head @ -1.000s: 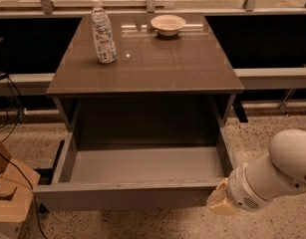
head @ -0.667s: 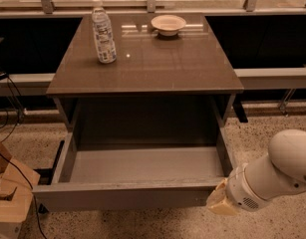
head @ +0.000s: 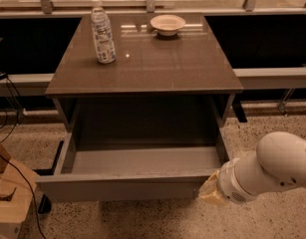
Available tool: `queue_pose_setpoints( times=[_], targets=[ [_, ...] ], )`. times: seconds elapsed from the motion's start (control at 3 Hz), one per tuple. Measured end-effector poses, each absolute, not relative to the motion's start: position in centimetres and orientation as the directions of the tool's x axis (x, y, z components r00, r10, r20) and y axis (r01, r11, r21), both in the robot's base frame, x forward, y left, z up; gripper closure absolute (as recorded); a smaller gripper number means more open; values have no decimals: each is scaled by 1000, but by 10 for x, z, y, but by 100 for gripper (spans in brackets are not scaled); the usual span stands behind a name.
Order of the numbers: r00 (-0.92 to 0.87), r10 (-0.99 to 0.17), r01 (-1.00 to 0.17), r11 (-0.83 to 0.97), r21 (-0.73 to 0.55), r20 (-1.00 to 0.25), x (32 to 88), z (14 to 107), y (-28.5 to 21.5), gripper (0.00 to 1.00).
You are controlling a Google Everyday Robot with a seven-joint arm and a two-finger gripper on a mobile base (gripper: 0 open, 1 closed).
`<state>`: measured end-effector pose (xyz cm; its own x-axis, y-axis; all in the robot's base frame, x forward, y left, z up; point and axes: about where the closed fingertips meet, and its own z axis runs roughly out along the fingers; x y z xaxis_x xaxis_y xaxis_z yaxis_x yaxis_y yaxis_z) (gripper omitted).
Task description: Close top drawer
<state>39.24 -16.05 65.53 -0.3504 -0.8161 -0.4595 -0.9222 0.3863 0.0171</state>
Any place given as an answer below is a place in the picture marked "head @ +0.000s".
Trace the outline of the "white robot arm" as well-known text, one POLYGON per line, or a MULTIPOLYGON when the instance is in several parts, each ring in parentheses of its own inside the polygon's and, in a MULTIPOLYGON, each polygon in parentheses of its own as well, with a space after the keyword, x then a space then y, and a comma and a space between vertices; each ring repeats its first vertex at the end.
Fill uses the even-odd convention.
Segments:
POLYGON ((198 197, 218 206, 243 204, 260 194, 306 188, 306 140, 293 133, 265 135, 254 152, 224 163, 202 184, 198 197))

